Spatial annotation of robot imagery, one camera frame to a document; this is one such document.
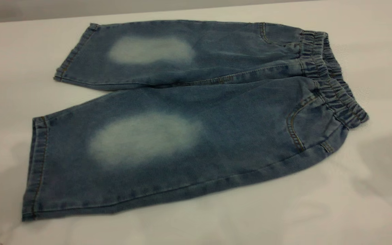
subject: gray wall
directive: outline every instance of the gray wall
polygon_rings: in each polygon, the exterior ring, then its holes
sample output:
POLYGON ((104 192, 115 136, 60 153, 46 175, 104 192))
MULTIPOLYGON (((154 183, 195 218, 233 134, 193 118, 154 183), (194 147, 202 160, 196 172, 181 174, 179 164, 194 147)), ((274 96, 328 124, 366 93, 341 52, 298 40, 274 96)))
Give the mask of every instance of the gray wall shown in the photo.
POLYGON ((0 22, 304 0, 0 0, 0 22))

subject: seam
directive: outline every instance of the seam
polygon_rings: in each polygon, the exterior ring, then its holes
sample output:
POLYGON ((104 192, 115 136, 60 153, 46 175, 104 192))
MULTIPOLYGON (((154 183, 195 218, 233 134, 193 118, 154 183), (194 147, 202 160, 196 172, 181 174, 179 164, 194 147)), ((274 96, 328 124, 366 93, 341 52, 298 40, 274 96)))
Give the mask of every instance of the seam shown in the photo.
POLYGON ((333 149, 333 147, 332 147, 328 142, 325 141, 325 144, 329 147, 329 149, 331 150, 331 153, 334 153, 334 152, 335 152, 335 150, 333 149))
POLYGON ((76 53, 73 54, 73 56, 70 58, 70 60, 67 62, 67 65, 65 68, 63 68, 63 71, 61 72, 61 76, 64 75, 64 73, 67 71, 67 69, 69 68, 69 66, 72 64, 73 60, 75 59, 75 57, 78 55, 78 53, 81 51, 82 47, 84 47, 84 45, 87 44, 87 42, 90 40, 90 38, 93 36, 93 34, 96 32, 96 30, 92 30, 92 33, 90 33, 90 35, 87 37, 87 39, 84 41, 84 43, 79 47, 79 49, 76 51, 76 53))
POLYGON ((41 118, 42 118, 42 120, 43 120, 43 122, 45 124, 45 129, 46 129, 45 149, 43 151, 42 169, 40 171, 39 184, 37 185, 36 194, 34 194, 33 205, 31 206, 31 213, 33 214, 33 218, 36 218, 36 211, 34 211, 34 207, 36 206, 37 197, 39 196, 39 190, 40 190, 40 187, 42 186, 43 169, 45 167, 45 158, 46 158, 46 149, 48 147, 48 124, 46 123, 46 120, 45 120, 44 116, 42 116, 41 118))
POLYGON ((323 149, 325 149, 326 152, 330 153, 329 150, 327 149, 327 147, 325 146, 325 144, 323 142, 320 143, 320 145, 323 147, 323 149))
POLYGON ((265 22, 260 22, 260 37, 261 37, 261 39, 263 39, 263 41, 264 41, 265 43, 267 43, 267 44, 270 44, 270 45, 279 45, 279 44, 277 44, 277 43, 275 43, 275 42, 270 41, 270 40, 267 38, 267 34, 266 34, 266 23, 265 23, 265 22))
POLYGON ((328 152, 328 153, 333 153, 333 149, 331 146, 326 141, 323 141, 320 143, 320 145, 328 152))
POLYGON ((302 141, 300 140, 299 136, 297 135, 296 131, 294 130, 294 118, 296 117, 296 115, 303 110, 303 108, 305 108, 307 105, 311 104, 312 102, 314 102, 317 99, 316 96, 311 95, 309 97, 307 97, 306 99, 303 99, 300 104, 302 104, 304 101, 307 101, 305 104, 303 104, 298 110, 293 111, 292 113, 289 114, 289 116, 287 117, 287 129, 288 129, 288 133, 290 134, 290 137, 292 138, 294 145, 296 146, 296 148, 300 151, 303 152, 305 151, 305 146, 303 145, 302 141))
POLYGON ((71 81, 71 82, 77 82, 77 83, 81 83, 81 84, 86 84, 86 85, 89 85, 89 86, 100 86, 100 85, 123 85, 123 84, 143 84, 143 85, 149 85, 149 86, 151 86, 150 84, 147 84, 147 83, 139 83, 139 82, 131 82, 131 83, 99 83, 99 84, 90 84, 90 83, 85 83, 85 82, 80 82, 80 81, 76 81, 76 80, 72 80, 72 79, 63 78, 63 77, 60 77, 60 76, 54 76, 54 77, 60 78, 60 81, 61 81, 61 80, 67 80, 67 81, 71 81))
MULTIPOLYGON (((288 66, 288 65, 292 65, 292 63, 289 64, 283 64, 283 65, 273 65, 273 66, 265 66, 265 67, 261 67, 255 70, 250 70, 250 71, 242 71, 239 73, 233 73, 230 75, 225 75, 225 76, 219 76, 219 77, 215 77, 215 78, 211 78, 211 79, 203 79, 203 80, 198 80, 198 81, 192 81, 192 82, 182 82, 182 83, 177 83, 177 84, 170 84, 172 86, 182 86, 182 85, 196 85, 198 83, 204 83, 204 82, 212 82, 215 80, 219 80, 220 84, 223 84, 227 81, 232 80, 235 76, 239 76, 239 75, 243 75, 243 74, 247 74, 247 73, 251 73, 251 72, 256 72, 256 71, 261 71, 261 70, 265 70, 265 69, 270 69, 270 68, 275 68, 275 67, 281 67, 281 66, 288 66)), ((67 79, 67 78, 63 78, 61 76, 54 76, 56 78, 60 78, 60 82, 62 82, 63 80, 67 80, 67 81, 71 81, 71 82, 77 82, 77 83, 81 83, 81 84, 86 84, 89 86, 101 86, 101 85, 123 85, 122 83, 99 83, 99 84, 90 84, 90 83, 85 83, 85 82, 80 82, 80 81, 76 81, 76 80, 72 80, 72 79, 67 79)), ((138 82, 132 82, 132 83, 124 83, 124 84, 142 84, 142 85, 146 85, 146 86, 157 86, 157 85, 150 85, 147 83, 138 83, 138 82)))
MULTIPOLYGON (((339 129, 339 127, 345 127, 345 126, 344 126, 343 124, 340 124, 335 130, 333 130, 333 131, 329 134, 328 138, 330 138, 330 137, 332 136, 332 134, 333 134, 336 130, 339 129)), ((217 179, 213 179, 213 180, 207 180, 207 181, 199 182, 199 183, 193 183, 193 184, 189 184, 189 185, 186 185, 186 186, 181 186, 181 187, 178 187, 178 188, 172 188, 172 189, 169 189, 169 190, 159 191, 159 192, 155 192, 155 193, 152 193, 152 194, 146 194, 146 195, 142 195, 142 196, 139 196, 139 197, 134 197, 134 198, 127 199, 127 200, 117 201, 117 202, 115 202, 115 203, 111 203, 111 204, 107 204, 107 205, 98 205, 98 206, 91 206, 91 207, 78 207, 78 208, 64 208, 64 209, 55 209, 55 210, 42 210, 42 211, 39 211, 39 212, 37 212, 37 213, 46 213, 46 212, 54 212, 54 211, 66 211, 66 210, 73 210, 73 209, 87 209, 87 208, 103 208, 103 207, 110 207, 110 206, 118 205, 118 204, 120 204, 120 203, 128 202, 128 201, 131 201, 131 200, 136 200, 136 199, 143 198, 143 197, 153 196, 153 195, 157 195, 157 194, 161 194, 161 193, 165 193, 165 192, 169 192, 169 191, 176 191, 176 190, 180 190, 180 189, 184 189, 184 188, 189 188, 189 187, 192 187, 192 186, 201 185, 201 184, 205 184, 205 183, 209 183, 209 182, 213 182, 213 181, 225 180, 225 179, 228 179, 228 178, 231 178, 231 177, 237 177, 237 176, 241 176, 241 175, 244 175, 244 174, 250 174, 250 173, 253 173, 253 172, 260 171, 261 169, 268 168, 268 167, 273 166, 273 165, 275 165, 275 164, 282 163, 283 161, 289 160, 290 158, 295 157, 295 156, 297 156, 297 155, 299 155, 299 154, 300 154, 300 153, 297 153, 297 154, 295 154, 295 155, 292 155, 291 157, 287 157, 287 158, 285 158, 285 159, 283 159, 283 160, 281 160, 281 161, 278 161, 278 162, 276 162, 276 163, 271 163, 271 164, 269 164, 269 165, 266 165, 266 166, 263 166, 263 167, 261 167, 261 168, 254 169, 254 170, 251 170, 251 171, 247 171, 247 172, 245 172, 245 173, 241 173, 241 174, 232 174, 232 175, 229 175, 229 176, 226 176, 226 177, 222 177, 222 178, 217 178, 217 179)))
POLYGON ((230 74, 230 75, 219 76, 219 77, 215 77, 215 78, 212 78, 212 79, 203 79, 203 80, 198 80, 198 81, 193 81, 193 82, 183 82, 183 83, 180 83, 179 85, 193 85, 193 84, 203 83, 203 82, 212 82, 214 80, 222 80, 223 81, 222 83, 224 83, 225 81, 232 80, 233 77, 236 77, 236 76, 239 76, 239 75, 243 75, 243 74, 247 74, 247 73, 251 73, 251 72, 256 72, 256 71, 261 71, 261 70, 265 70, 265 69, 270 69, 270 68, 275 68, 275 67, 288 66, 288 65, 292 65, 292 63, 283 64, 283 65, 265 66, 265 67, 261 67, 261 68, 255 69, 255 70, 242 71, 242 72, 239 72, 239 73, 233 73, 233 74, 230 74))

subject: pant leg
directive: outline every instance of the pant leg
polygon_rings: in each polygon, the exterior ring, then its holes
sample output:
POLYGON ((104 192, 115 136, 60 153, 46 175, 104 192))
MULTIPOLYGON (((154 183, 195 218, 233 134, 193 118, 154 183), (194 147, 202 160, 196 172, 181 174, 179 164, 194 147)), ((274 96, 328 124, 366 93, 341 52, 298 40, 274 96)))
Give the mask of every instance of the pant leg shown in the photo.
POLYGON ((54 79, 99 90, 233 82, 215 79, 297 62, 301 32, 190 20, 91 24, 54 79))

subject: stitching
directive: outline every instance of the stitching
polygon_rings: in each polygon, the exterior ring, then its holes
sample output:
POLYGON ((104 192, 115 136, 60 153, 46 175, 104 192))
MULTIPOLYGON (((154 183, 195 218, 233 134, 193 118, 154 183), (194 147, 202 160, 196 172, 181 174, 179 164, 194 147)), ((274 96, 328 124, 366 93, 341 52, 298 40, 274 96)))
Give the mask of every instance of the stitching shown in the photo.
POLYGON ((264 40, 264 42, 268 43, 268 44, 272 44, 267 36, 266 36, 266 23, 265 22, 261 22, 260 23, 260 37, 264 40))
MULTIPOLYGON (((91 84, 91 83, 85 83, 85 82, 75 81, 75 80, 72 80, 72 79, 63 78, 63 77, 60 77, 60 76, 55 76, 55 77, 56 77, 56 78, 60 78, 61 80, 63 79, 63 80, 71 81, 71 82, 77 82, 77 83, 86 84, 86 85, 89 85, 89 86, 122 85, 122 83, 99 83, 99 84, 91 84)), ((139 83, 139 82, 131 82, 131 83, 124 83, 124 84, 143 84, 143 85, 150 85, 150 84, 147 84, 147 83, 139 83)))
POLYGON ((42 160, 42 170, 40 171, 40 179, 39 179, 39 184, 37 185, 36 189, 36 194, 34 194, 34 199, 33 199, 33 205, 31 206, 31 213, 33 214, 33 218, 36 218, 36 212, 34 211, 34 206, 36 205, 37 197, 39 196, 39 190, 40 187, 42 186, 42 180, 43 180, 43 169, 45 167, 45 157, 46 157, 46 149, 48 146, 48 124, 46 123, 45 117, 41 117, 44 124, 45 124, 45 129, 46 129, 46 137, 45 137, 45 150, 43 151, 43 160, 42 160))
POLYGON ((335 150, 333 149, 333 147, 328 142, 325 142, 325 143, 331 149, 331 153, 334 153, 335 150))
MULTIPOLYGON (((336 130, 339 129, 339 127, 337 127, 335 130, 333 130, 333 131, 329 134, 328 137, 331 137, 332 134, 333 134, 336 130)), ((140 197, 134 197, 134 198, 127 199, 127 200, 123 200, 123 201, 117 201, 117 202, 112 203, 112 204, 98 205, 98 206, 91 206, 91 207, 65 208, 65 209, 55 209, 55 210, 42 210, 42 211, 40 211, 39 213, 53 212, 53 211, 66 211, 66 210, 73 210, 73 209, 86 209, 86 208, 103 208, 103 207, 110 207, 110 206, 118 205, 118 204, 120 204, 120 203, 124 203, 124 202, 131 201, 131 200, 136 200, 136 199, 143 198, 143 197, 148 197, 148 196, 152 196, 152 195, 156 195, 156 194, 161 194, 161 193, 165 193, 165 192, 169 192, 169 191, 176 191, 176 190, 179 190, 179 189, 184 189, 184 188, 188 188, 188 187, 192 187, 192 186, 196 186, 196 185, 200 185, 200 184, 204 184, 204 183, 209 183, 209 182, 213 182, 213 181, 225 180, 225 179, 228 179, 228 178, 231 178, 231 177, 241 176, 241 175, 244 175, 244 174, 250 174, 250 173, 253 173, 253 172, 260 171, 261 169, 268 168, 268 167, 273 166, 273 165, 275 165, 275 164, 282 163, 283 161, 289 160, 290 158, 295 157, 295 156, 297 156, 297 155, 299 155, 299 154, 292 155, 291 157, 288 157, 288 158, 283 159, 283 160, 281 160, 281 161, 278 161, 278 162, 276 162, 276 163, 271 163, 271 164, 269 164, 269 165, 267 165, 267 166, 263 166, 263 167, 261 167, 261 168, 254 169, 254 170, 251 170, 251 171, 248 171, 248 172, 245 172, 245 173, 233 174, 233 175, 229 175, 229 176, 226 176, 226 177, 217 178, 217 179, 214 179, 214 180, 207 180, 207 181, 204 181, 204 182, 189 184, 189 185, 182 186, 182 187, 179 187, 179 188, 173 188, 173 189, 169 189, 169 190, 165 190, 165 191, 159 191, 159 192, 152 193, 152 194, 142 195, 142 196, 140 196, 140 197)))
POLYGON ((76 53, 73 54, 73 56, 70 58, 70 60, 67 62, 66 67, 63 69, 63 71, 61 72, 61 76, 64 75, 64 73, 67 71, 67 69, 69 68, 69 66, 72 64, 73 60, 75 59, 75 56, 81 51, 82 47, 84 47, 84 45, 87 44, 87 42, 90 40, 90 38, 93 36, 93 34, 96 32, 97 30, 92 30, 92 33, 90 33, 90 35, 87 37, 87 39, 84 41, 84 43, 78 48, 78 50, 76 51, 76 53))
POLYGON ((314 102, 317 99, 316 96, 312 95, 309 96, 308 98, 303 99, 300 104, 302 104, 303 102, 307 101, 305 104, 303 104, 298 110, 296 110, 293 113, 290 113, 290 115, 287 117, 287 129, 288 132, 290 134, 290 137, 293 139, 294 145, 296 146, 296 148, 300 151, 303 152, 305 151, 305 146, 303 145, 302 141, 300 140, 299 136, 297 135, 296 131, 294 130, 294 118, 296 117, 296 115, 303 110, 303 108, 305 108, 308 104, 311 104, 312 102, 314 102))
POLYGON ((320 143, 320 145, 323 147, 323 149, 325 149, 326 152, 330 153, 330 151, 328 150, 328 148, 325 146, 325 143, 324 143, 324 142, 320 143))
POLYGON ((292 63, 284 64, 284 65, 266 66, 266 67, 258 68, 258 69, 255 69, 255 70, 243 71, 243 72, 239 72, 239 73, 233 73, 233 74, 230 74, 230 75, 215 77, 215 78, 212 78, 212 79, 203 79, 203 80, 193 81, 193 82, 184 82, 181 85, 183 85, 183 84, 184 85, 192 85, 192 84, 196 84, 196 83, 212 82, 214 80, 223 80, 223 83, 224 83, 224 81, 229 81, 229 79, 228 79, 229 77, 231 77, 230 80, 232 80, 233 77, 238 76, 238 75, 243 75, 243 74, 247 74, 247 73, 251 73, 251 72, 256 72, 256 71, 261 71, 261 70, 275 68, 275 67, 281 67, 281 66, 288 66, 288 65, 292 65, 292 63))

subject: denim fabric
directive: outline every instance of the denim fabric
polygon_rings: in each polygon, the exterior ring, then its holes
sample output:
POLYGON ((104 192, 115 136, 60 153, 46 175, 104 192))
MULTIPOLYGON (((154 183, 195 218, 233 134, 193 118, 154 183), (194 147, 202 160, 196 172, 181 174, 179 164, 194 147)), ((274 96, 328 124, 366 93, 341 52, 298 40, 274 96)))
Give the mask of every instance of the denim fabric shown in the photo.
POLYGON ((55 79, 117 91, 33 119, 23 221, 282 177, 368 119, 327 33, 278 24, 91 24, 55 79))

